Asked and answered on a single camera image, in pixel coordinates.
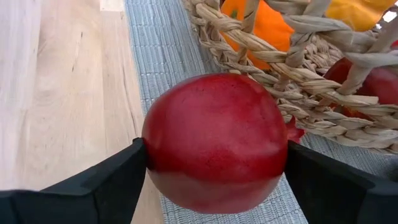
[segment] gray placemat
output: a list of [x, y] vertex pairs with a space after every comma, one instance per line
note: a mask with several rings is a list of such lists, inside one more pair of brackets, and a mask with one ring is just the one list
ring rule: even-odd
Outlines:
[[[220, 71], [207, 49], [198, 43], [180, 0], [126, 0], [126, 10], [145, 113], [160, 94], [176, 83]], [[398, 180], [398, 157], [342, 147], [311, 134], [303, 138], [302, 144], [372, 174]], [[237, 215], [202, 215], [163, 196], [161, 202], [166, 224], [307, 223], [285, 177], [260, 206]]]

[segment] wicker basket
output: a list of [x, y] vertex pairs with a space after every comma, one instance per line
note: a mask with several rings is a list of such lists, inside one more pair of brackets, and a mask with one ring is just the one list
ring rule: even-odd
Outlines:
[[[398, 17], [383, 24], [382, 32], [354, 32], [341, 21], [322, 17], [330, 0], [266, 0], [295, 30], [289, 52], [279, 52], [252, 34], [257, 6], [263, 0], [247, 1], [242, 22], [222, 14], [219, 0], [182, 1], [201, 44], [217, 64], [247, 73], [261, 83], [277, 99], [285, 120], [293, 115], [306, 131], [345, 146], [398, 154], [398, 106], [380, 105], [377, 97], [355, 95], [373, 67], [398, 68], [398, 54], [388, 52], [398, 39]], [[239, 43], [239, 52], [225, 42], [220, 31]], [[248, 49], [271, 70], [253, 66], [246, 57]], [[319, 75], [343, 55], [354, 63], [344, 84]], [[333, 111], [330, 103], [359, 111], [373, 121], [349, 118]]]

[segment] wooden table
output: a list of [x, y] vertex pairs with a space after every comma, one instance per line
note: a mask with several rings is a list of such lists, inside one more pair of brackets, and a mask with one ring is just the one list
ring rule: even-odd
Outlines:
[[[140, 136], [123, 0], [4, 0], [0, 30], [0, 189], [40, 190]], [[163, 223], [149, 179], [133, 223]]]

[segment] orange pumpkin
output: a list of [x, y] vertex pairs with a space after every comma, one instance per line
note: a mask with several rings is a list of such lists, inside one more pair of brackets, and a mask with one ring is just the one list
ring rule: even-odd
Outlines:
[[[242, 21], [246, 1], [247, 0], [225, 0], [221, 6], [221, 12], [231, 18]], [[276, 49], [287, 52], [290, 46], [290, 36], [293, 34], [294, 30], [285, 23], [279, 12], [269, 7], [265, 1], [260, 1], [253, 32], [257, 37], [265, 40]], [[238, 43], [230, 39], [224, 33], [221, 34], [225, 38], [225, 41], [227, 41], [235, 51], [239, 50]], [[257, 59], [250, 51], [248, 52], [248, 58], [257, 68], [263, 70], [270, 69], [270, 66], [266, 62]]]

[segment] light wood surface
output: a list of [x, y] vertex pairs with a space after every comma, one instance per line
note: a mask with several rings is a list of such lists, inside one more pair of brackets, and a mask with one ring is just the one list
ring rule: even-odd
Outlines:
[[[123, 0], [0, 1], [0, 189], [40, 190], [140, 136]], [[146, 178], [133, 223], [163, 223]]]

